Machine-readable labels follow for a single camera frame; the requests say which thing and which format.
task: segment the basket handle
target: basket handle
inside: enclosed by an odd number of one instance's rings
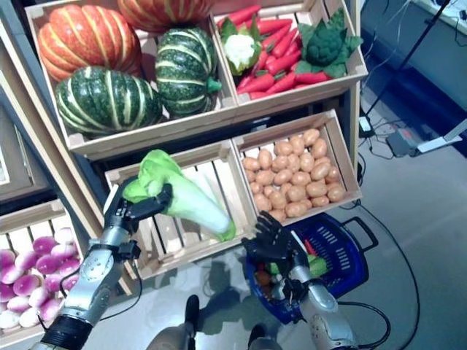
[[[343,222],[342,225],[346,225],[352,221],[355,221],[356,223],[358,223],[360,227],[363,228],[363,230],[368,235],[368,237],[371,239],[371,244],[361,249],[363,253],[367,252],[370,249],[373,249],[375,246],[378,246],[379,242],[377,240],[377,237],[374,235],[373,231],[368,227],[368,225],[360,217],[353,217],[351,219],[348,219],[346,222]]]

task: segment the pumpkin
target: pumpkin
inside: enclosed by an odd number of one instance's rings
[[[200,28],[173,28],[159,40],[155,79],[171,117],[211,110],[211,94],[221,89],[214,79],[214,42]]]
[[[215,0],[118,0],[123,17],[133,27],[163,33],[180,23],[206,18]]]
[[[143,79],[101,67],[85,67],[55,88],[58,112],[73,131],[92,139],[156,124],[159,95]]]
[[[39,54],[57,81],[86,66],[139,75],[141,63],[139,40],[122,15],[92,5],[54,9],[39,30]]]

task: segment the shoe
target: shoe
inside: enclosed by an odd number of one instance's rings
[[[250,339],[248,340],[248,347],[251,346],[251,343],[258,338],[262,338],[266,335],[266,331],[261,324],[257,324],[253,327],[250,333]]]
[[[199,319],[199,298],[197,295],[191,295],[187,300],[185,308],[185,322],[190,322],[193,325],[193,332],[198,331]]]

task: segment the robotic arm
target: robotic arm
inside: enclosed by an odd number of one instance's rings
[[[321,280],[313,279],[305,247],[296,234],[265,211],[260,213],[256,229],[256,238],[244,238],[242,243],[254,260],[276,263],[279,267],[284,279],[273,289],[273,298],[299,303],[317,349],[358,349],[354,333],[339,312],[336,299]]]
[[[80,350],[109,305],[110,294],[122,276],[123,263],[139,258],[141,249],[131,236],[140,220],[166,209],[172,188],[165,184],[157,197],[131,205],[122,194],[135,178],[112,189],[106,202],[102,239],[90,241],[80,277],[66,298],[65,306],[40,343],[31,350]]]

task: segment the green leafy vegetable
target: green leafy vegetable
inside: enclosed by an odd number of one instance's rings
[[[185,178],[177,163],[160,149],[144,157],[138,179],[124,189],[123,197],[138,203],[157,196],[164,184],[172,185],[172,200],[164,214],[194,221],[210,230],[219,241],[234,238],[236,228],[229,216],[198,185]]]

